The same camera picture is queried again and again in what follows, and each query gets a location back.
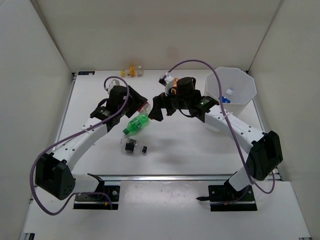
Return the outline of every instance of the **white wall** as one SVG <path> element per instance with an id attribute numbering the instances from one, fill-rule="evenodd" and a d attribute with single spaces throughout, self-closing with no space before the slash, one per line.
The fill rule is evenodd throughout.
<path id="1" fill-rule="evenodd" d="M 280 0 L 32 0 L 74 72 L 198 58 L 248 70 Z M 198 63 L 181 66 L 203 69 Z"/>
<path id="2" fill-rule="evenodd" d="M 249 71 L 313 239 L 320 239 L 319 10 L 318 0 L 285 0 Z"/>
<path id="3" fill-rule="evenodd" d="M 32 162 L 53 142 L 72 75 L 28 0 L 0 5 L 0 239 L 17 240 Z"/>

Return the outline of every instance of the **white bin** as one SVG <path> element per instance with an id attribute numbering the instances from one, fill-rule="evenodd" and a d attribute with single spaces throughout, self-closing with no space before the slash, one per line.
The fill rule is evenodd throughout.
<path id="1" fill-rule="evenodd" d="M 224 103 L 223 106 L 237 117 L 257 94 L 255 80 L 239 68 L 218 67 L 215 71 L 221 82 L 222 96 L 226 95 L 228 89 L 233 91 L 228 97 L 230 103 Z M 218 101 L 219 87 L 214 73 L 206 77 L 204 95 Z"/>

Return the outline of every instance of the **white table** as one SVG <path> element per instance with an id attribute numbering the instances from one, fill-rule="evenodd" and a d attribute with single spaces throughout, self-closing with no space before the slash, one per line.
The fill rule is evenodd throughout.
<path id="1" fill-rule="evenodd" d="M 142 78 L 126 80 L 152 103 L 152 98 L 164 89 L 158 83 L 164 72 L 145 71 Z M 208 70 L 177 70 L 172 75 L 195 77 L 196 88 L 203 91 L 208 73 Z M 60 138 L 79 130 L 98 102 L 107 97 L 103 80 L 118 74 L 118 71 L 96 71 L 95 75 L 77 76 Z M 260 128 L 252 102 L 239 118 Z M 258 211 L 253 212 L 210 212 L 209 202 L 196 200 L 196 197 L 208 195 L 208 185 L 222 184 L 225 177 L 241 167 L 235 144 L 227 136 L 212 132 L 199 120 L 186 118 L 179 112 L 170 117 L 164 114 L 162 122 L 152 121 L 133 137 L 148 146 L 148 153 L 132 157 L 121 154 L 119 148 L 122 130 L 128 121 L 123 117 L 81 158 L 73 171 L 120 175 L 105 176 L 106 179 L 122 179 L 119 209 L 74 210 L 71 202 L 61 214 L 49 216 L 32 203 L 24 233 L 35 233 L 36 240 L 298 240 L 310 237 L 290 182 L 277 181 L 271 195 L 261 193 L 254 186 Z M 215 176 L 198 178 L 208 178 L 203 181 L 197 181 L 197 177 L 174 181 L 179 178 L 176 175 L 183 175 L 180 177 L 185 180 L 188 175 L 204 174 Z M 149 176 L 141 181 L 146 178 L 135 175 L 153 175 L 154 178 Z M 271 182 L 260 185 L 267 190 Z M 42 189 L 37 193 L 51 211 L 63 204 Z"/>

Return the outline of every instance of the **green plastic bottle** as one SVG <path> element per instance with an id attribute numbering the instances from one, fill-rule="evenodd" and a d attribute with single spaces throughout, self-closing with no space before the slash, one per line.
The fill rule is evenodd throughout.
<path id="1" fill-rule="evenodd" d="M 136 132 L 139 129 L 141 129 L 147 122 L 149 122 L 148 115 L 139 114 L 128 123 L 128 125 L 126 126 L 126 129 L 123 130 L 123 133 L 125 135 L 128 135 L 129 133 Z"/>

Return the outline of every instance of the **purple cable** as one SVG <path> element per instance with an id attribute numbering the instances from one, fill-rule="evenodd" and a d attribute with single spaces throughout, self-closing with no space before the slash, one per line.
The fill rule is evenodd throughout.
<path id="1" fill-rule="evenodd" d="M 207 63 L 207 62 L 205 62 L 205 61 L 202 61 L 202 60 L 199 60 L 199 59 L 188 59 L 188 60 L 181 61 L 181 62 L 177 63 L 176 65 L 174 65 L 174 66 L 168 71 L 168 73 L 171 73 L 171 71 L 172 71 L 173 69 L 175 69 L 176 67 L 178 67 L 179 65 L 184 64 L 184 63 L 188 63 L 188 62 L 198 62 L 198 63 L 202 63 L 202 64 L 206 65 L 207 67 L 209 67 L 209 68 L 211 69 L 211 71 L 213 72 L 213 74 L 215 75 L 216 81 L 217 81 L 217 83 L 218 83 L 218 88 L 219 88 L 219 102 L 220 102 L 221 111 L 222 111 L 222 114 L 223 114 L 223 116 L 224 116 L 224 118 L 225 118 L 225 121 L 226 121 L 226 123 L 227 123 L 227 125 L 228 125 L 228 127 L 229 127 L 229 129 L 230 129 L 230 132 L 231 132 L 231 134 L 232 134 L 232 137 L 233 137 L 235 146 L 236 146 L 236 148 L 237 148 L 237 150 L 238 150 L 238 152 L 239 152 L 239 155 L 240 155 L 240 158 L 241 158 L 243 167 L 244 167 L 244 169 L 245 169 L 246 175 L 247 175 L 250 183 L 251 183 L 252 185 L 255 184 L 255 185 L 257 186 L 257 188 L 260 189 L 263 193 L 265 193 L 265 194 L 270 194 L 270 193 L 272 193 L 273 190 L 274 190 L 274 185 L 275 185 L 275 181 L 276 181 L 273 172 L 272 172 L 273 183 L 272 183 L 271 191 L 269 191 L 269 192 L 266 192 L 266 191 L 262 190 L 261 187 L 258 186 L 258 185 L 257 185 L 254 181 L 252 181 L 252 179 L 251 179 L 251 176 L 250 176 L 250 174 L 249 174 L 249 170 L 248 170 L 248 167 L 247 167 L 247 165 L 246 165 L 245 158 L 244 158 L 244 156 L 243 156 L 243 154 L 242 154 L 242 151 L 241 151 L 240 144 L 239 144 L 239 142 L 238 142 L 236 133 L 235 133 L 234 129 L 232 128 L 232 125 L 231 125 L 231 123 L 230 123 L 230 121 L 229 121 L 229 119 L 228 119 L 228 116 L 226 116 L 225 108 L 224 108 L 224 105 L 223 105 L 223 102 L 222 102 L 221 82 L 220 82 L 220 78 L 219 78 L 216 70 L 215 70 L 209 63 Z"/>
<path id="2" fill-rule="evenodd" d="M 46 209 L 46 207 L 40 202 L 38 196 L 37 196 L 37 193 L 36 193 L 36 189 L 35 189 L 35 186 L 34 186 L 34 172 L 35 172 L 35 168 L 36 168 L 36 165 L 39 161 L 39 159 L 42 157 L 42 155 L 44 155 L 46 152 L 48 152 L 49 150 L 51 150 L 52 148 L 54 148 L 55 146 L 59 145 L 59 144 L 62 144 L 63 142 L 66 142 L 70 139 L 73 139 L 81 134 L 84 134 L 86 133 L 87 131 L 90 131 L 102 124 L 104 124 L 105 122 L 113 119 L 114 117 L 116 117 L 118 114 L 120 114 L 122 112 L 122 110 L 125 108 L 127 102 L 128 102 L 128 99 L 129 99 L 129 85 L 127 84 L 127 82 L 119 77 L 119 76 L 109 76 L 107 77 L 105 80 L 104 80 L 104 86 L 106 85 L 106 82 L 109 80 L 109 79 L 119 79 L 121 80 L 125 86 L 126 86 L 126 98 L 124 100 L 124 103 L 122 104 L 121 108 L 113 115 L 111 115 L 110 117 L 108 117 L 107 119 L 105 120 L 102 120 L 101 122 L 91 126 L 91 127 L 88 127 L 86 130 L 82 130 L 82 131 L 79 131 L 73 135 L 70 135 L 60 141 L 57 141 L 56 143 L 52 144 L 51 146 L 48 146 L 45 150 L 43 150 L 35 159 L 34 163 L 32 164 L 32 167 L 31 167 L 31 170 L 30 170 L 30 175 L 29 175 L 29 184 L 30 184 L 30 188 L 31 188 L 31 193 L 32 193 L 32 196 L 35 200 L 35 202 L 39 205 L 39 207 L 48 215 L 51 215 L 51 216 L 55 216 L 55 215 L 58 215 L 59 213 L 61 213 L 65 207 L 67 206 L 68 202 L 70 201 L 70 199 L 72 198 L 72 196 L 76 195 L 76 194 L 88 194 L 88 195 L 103 195 L 105 196 L 109 203 L 110 203 L 110 208 L 112 209 L 112 202 L 111 202 L 111 199 L 110 197 L 103 193 L 103 192 L 75 192 L 75 193 L 72 193 L 69 198 L 66 200 L 66 202 L 64 203 L 64 205 L 62 206 L 62 208 L 56 212 L 52 212 L 52 211 L 49 211 L 48 209 Z"/>

